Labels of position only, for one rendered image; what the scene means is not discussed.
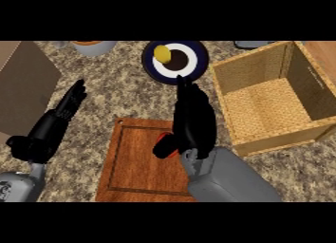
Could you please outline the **brown wooden cutting board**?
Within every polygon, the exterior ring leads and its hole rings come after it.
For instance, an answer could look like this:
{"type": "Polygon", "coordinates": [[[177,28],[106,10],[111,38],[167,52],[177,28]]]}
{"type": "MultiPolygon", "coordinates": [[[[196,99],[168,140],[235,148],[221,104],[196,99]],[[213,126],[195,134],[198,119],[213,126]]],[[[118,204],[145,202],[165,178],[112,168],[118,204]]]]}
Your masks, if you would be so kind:
{"type": "Polygon", "coordinates": [[[96,201],[193,202],[180,157],[159,159],[154,147],[173,123],[118,118],[100,174],[96,201]]]}

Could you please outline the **red tomato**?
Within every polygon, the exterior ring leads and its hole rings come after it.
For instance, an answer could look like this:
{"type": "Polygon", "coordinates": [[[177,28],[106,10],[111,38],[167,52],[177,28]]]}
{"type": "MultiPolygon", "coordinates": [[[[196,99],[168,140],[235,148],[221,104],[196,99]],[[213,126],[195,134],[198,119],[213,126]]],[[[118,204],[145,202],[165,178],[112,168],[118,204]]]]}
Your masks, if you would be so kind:
{"type": "Polygon", "coordinates": [[[164,133],[154,148],[155,155],[161,158],[171,158],[179,153],[177,138],[173,133],[164,133]]]}

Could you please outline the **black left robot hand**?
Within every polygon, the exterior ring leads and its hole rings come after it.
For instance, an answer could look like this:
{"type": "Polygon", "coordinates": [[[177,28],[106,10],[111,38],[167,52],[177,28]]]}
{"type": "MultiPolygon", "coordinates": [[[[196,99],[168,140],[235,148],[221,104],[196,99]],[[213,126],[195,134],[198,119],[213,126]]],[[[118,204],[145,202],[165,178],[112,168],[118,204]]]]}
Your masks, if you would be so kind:
{"type": "Polygon", "coordinates": [[[71,119],[87,98],[84,80],[78,80],[69,88],[58,106],[49,109],[27,136],[10,136],[6,144],[12,148],[16,159],[46,164],[53,157],[71,119]]]}

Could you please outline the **square wicker basket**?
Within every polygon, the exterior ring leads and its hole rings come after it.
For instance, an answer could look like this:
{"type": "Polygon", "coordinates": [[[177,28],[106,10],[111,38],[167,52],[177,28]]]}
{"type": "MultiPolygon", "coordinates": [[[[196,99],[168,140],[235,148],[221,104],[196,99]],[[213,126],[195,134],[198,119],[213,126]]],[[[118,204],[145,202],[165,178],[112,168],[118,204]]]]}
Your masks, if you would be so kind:
{"type": "Polygon", "coordinates": [[[211,74],[239,156],[336,132],[336,85],[300,41],[279,41],[214,63],[211,74]]]}

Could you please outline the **dark blue and white plate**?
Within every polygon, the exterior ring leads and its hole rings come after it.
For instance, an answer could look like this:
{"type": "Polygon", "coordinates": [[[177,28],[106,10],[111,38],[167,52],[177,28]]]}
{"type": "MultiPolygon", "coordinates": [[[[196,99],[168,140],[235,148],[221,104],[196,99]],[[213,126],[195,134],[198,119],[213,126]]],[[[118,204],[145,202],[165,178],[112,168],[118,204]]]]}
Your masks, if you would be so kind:
{"type": "Polygon", "coordinates": [[[159,83],[176,85],[177,76],[196,81],[210,66],[210,53],[201,41],[151,41],[142,53],[145,71],[159,83]],[[164,64],[155,57],[155,48],[165,46],[171,52],[171,60],[164,64]]]}

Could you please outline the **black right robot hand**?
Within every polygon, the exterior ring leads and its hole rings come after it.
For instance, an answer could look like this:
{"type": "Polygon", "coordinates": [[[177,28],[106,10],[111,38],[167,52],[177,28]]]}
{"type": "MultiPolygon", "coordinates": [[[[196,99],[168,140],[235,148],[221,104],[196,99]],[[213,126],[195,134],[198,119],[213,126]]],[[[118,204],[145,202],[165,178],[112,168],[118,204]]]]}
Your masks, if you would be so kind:
{"type": "Polygon", "coordinates": [[[198,150],[198,159],[205,159],[216,145],[217,121],[210,97],[189,77],[177,76],[177,102],[173,134],[179,153],[198,150]]]}

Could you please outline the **dark grey object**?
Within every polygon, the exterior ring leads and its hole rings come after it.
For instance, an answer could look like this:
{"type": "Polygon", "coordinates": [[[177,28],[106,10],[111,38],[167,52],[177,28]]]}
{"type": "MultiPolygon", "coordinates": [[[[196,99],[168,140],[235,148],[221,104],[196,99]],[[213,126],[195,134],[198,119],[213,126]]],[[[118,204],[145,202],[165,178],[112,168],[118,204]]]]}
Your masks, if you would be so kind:
{"type": "Polygon", "coordinates": [[[272,41],[235,41],[235,46],[239,49],[254,49],[272,44],[272,41]]]}

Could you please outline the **brown flat panel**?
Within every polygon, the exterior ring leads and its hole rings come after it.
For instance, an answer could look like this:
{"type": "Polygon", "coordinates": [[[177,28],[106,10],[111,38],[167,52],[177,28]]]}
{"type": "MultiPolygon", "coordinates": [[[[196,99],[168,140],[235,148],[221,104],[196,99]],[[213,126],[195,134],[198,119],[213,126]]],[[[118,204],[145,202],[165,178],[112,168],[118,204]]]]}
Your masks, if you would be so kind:
{"type": "Polygon", "coordinates": [[[0,41],[0,144],[31,131],[61,76],[33,41],[0,41]]]}

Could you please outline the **grey pot with orange contents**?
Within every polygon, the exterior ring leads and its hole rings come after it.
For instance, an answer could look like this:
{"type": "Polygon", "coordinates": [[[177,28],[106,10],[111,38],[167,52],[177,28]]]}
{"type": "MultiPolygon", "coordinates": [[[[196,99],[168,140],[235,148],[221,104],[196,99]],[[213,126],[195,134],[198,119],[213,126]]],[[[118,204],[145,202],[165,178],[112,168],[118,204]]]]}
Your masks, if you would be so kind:
{"type": "Polygon", "coordinates": [[[72,41],[77,51],[86,56],[99,56],[111,51],[117,45],[117,41],[72,41]]]}

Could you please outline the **yellow lemon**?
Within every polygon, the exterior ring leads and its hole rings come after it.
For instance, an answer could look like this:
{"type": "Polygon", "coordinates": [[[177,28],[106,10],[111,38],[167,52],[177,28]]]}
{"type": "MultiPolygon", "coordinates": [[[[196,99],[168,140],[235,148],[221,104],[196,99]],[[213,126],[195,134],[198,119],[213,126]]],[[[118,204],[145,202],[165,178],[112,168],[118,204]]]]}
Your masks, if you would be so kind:
{"type": "Polygon", "coordinates": [[[154,57],[156,60],[168,64],[171,62],[171,50],[167,46],[156,46],[154,49],[154,57]]]}

